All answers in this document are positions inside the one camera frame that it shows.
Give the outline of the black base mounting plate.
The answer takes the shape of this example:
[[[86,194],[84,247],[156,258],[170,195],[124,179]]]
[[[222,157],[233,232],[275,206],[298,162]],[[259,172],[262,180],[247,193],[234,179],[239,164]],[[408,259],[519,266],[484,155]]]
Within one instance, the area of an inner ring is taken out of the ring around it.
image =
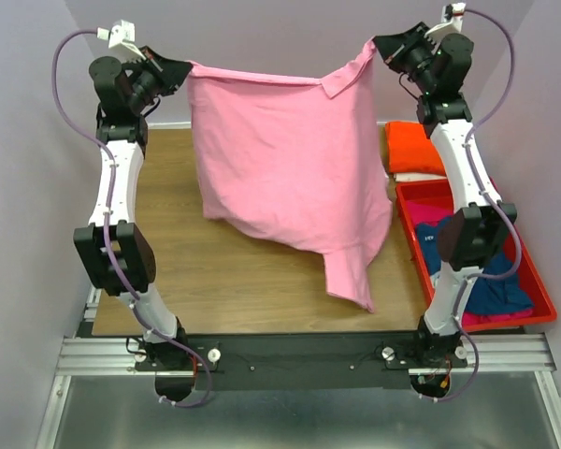
[[[140,343],[132,353],[136,370],[154,374],[156,392],[173,400],[191,388],[412,388],[443,398],[453,369],[468,364],[459,336],[426,339],[417,331],[193,334],[183,343]]]

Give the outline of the light pink t shirt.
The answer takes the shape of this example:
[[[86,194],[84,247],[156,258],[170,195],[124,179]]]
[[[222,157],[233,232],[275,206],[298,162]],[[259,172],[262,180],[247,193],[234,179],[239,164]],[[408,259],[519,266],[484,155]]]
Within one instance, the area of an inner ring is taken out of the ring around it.
[[[203,213],[324,260],[325,289],[373,311],[367,268],[393,204],[367,42],[321,78],[194,64],[187,79]]]

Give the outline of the red plastic bin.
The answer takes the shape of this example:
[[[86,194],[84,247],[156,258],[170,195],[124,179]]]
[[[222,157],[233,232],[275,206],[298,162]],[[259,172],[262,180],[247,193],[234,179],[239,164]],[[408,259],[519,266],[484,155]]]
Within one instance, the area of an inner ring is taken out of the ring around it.
[[[396,186],[396,205],[398,215],[403,224],[406,238],[410,246],[412,260],[415,263],[418,276],[424,291],[426,303],[430,303],[435,293],[435,287],[430,282],[424,258],[416,237],[414,225],[407,210],[406,202],[413,201],[425,205],[448,209],[453,215],[453,200],[449,183],[440,181],[403,182]],[[516,273],[519,276],[520,287],[528,294],[534,304],[534,311],[530,317],[505,322],[489,323],[465,327],[467,331],[481,331],[516,326],[530,326],[552,322],[556,318],[555,307],[541,281],[533,261],[526,249],[522,250],[522,260]]]

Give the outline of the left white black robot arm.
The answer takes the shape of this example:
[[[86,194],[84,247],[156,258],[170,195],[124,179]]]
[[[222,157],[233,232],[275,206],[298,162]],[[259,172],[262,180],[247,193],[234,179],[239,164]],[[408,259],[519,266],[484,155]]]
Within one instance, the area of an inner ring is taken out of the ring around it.
[[[135,60],[103,56],[90,64],[99,99],[94,141],[101,178],[88,224],[73,235],[92,285],[134,314],[143,334],[140,354],[166,370],[191,368],[195,358],[184,328],[155,286],[155,255],[136,223],[137,183],[148,145],[146,117],[182,86],[192,68],[149,47],[140,48]]]

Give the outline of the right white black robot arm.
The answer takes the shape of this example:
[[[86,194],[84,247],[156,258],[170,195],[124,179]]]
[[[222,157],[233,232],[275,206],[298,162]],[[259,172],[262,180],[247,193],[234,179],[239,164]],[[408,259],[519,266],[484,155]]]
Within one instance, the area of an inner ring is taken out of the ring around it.
[[[454,214],[438,237],[441,265],[435,293],[406,350],[425,367],[455,355],[475,282],[484,277],[505,239],[517,236],[517,210],[500,199],[487,175],[462,93],[474,44],[457,32],[439,40],[432,34],[420,22],[404,33],[373,39],[383,62],[419,88],[417,117],[439,153],[453,197]]]

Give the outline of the magenta t shirt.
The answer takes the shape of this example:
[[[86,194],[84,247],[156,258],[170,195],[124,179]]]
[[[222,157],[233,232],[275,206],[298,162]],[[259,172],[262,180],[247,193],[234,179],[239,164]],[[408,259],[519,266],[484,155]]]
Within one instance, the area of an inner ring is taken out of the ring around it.
[[[406,206],[408,212],[410,213],[410,218],[412,220],[414,227],[416,224],[419,223],[439,222],[445,216],[449,216],[449,218],[452,216],[451,211],[448,209],[425,205],[418,202],[407,201]],[[513,315],[511,319],[508,319],[506,316],[505,319],[499,319],[497,317],[496,320],[495,319],[490,320],[487,319],[486,317],[474,318],[471,314],[466,314],[466,310],[465,310],[464,317],[463,317],[463,325],[465,327],[468,327],[468,326],[483,325],[489,323],[505,322],[515,319],[527,318],[533,314],[533,311],[529,315],[523,315],[523,314],[517,316]]]

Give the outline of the navy blue t shirt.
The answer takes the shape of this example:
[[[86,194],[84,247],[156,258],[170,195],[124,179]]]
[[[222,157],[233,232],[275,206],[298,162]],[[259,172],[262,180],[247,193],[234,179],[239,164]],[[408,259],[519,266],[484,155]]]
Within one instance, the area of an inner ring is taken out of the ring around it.
[[[419,223],[414,229],[419,240],[424,262],[429,279],[433,286],[439,280],[440,258],[437,239],[440,229],[448,222],[445,216],[439,222]],[[469,295],[466,314],[474,318],[486,317],[493,320],[511,319],[513,315],[529,315],[534,309],[534,304],[528,294],[520,287],[517,273],[503,281],[479,278]]]

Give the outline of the folded orange t shirt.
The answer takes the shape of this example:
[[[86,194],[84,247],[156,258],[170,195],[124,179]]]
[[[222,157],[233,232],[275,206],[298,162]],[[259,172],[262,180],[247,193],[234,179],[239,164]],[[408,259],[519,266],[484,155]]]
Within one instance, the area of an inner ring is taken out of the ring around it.
[[[439,153],[421,124],[393,121],[384,129],[390,173],[446,175]]]

